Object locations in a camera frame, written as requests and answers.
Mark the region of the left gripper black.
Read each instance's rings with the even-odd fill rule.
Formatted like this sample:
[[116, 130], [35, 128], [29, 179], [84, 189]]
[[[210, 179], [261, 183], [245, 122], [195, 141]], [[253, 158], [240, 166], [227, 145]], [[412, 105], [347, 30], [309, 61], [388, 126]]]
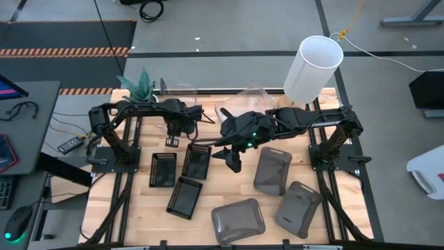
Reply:
[[202, 119], [202, 112], [202, 106], [181, 106], [173, 111], [168, 111], [165, 123], [169, 137], [165, 140], [165, 146], [177, 148], [179, 139], [176, 139], [174, 136], [180, 136], [181, 133], [193, 133], [195, 123]]

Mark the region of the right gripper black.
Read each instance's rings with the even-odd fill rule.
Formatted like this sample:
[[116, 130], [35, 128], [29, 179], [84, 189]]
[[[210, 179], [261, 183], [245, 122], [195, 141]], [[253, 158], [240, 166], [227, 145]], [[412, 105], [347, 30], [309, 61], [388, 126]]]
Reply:
[[240, 153], [247, 149], [256, 149], [259, 145], [272, 140], [271, 121], [265, 114], [250, 111], [239, 117], [233, 116], [227, 109], [220, 108], [227, 119], [233, 119], [231, 128], [227, 128], [224, 148], [212, 154], [213, 158], [225, 160], [225, 164], [234, 172], [241, 171]]

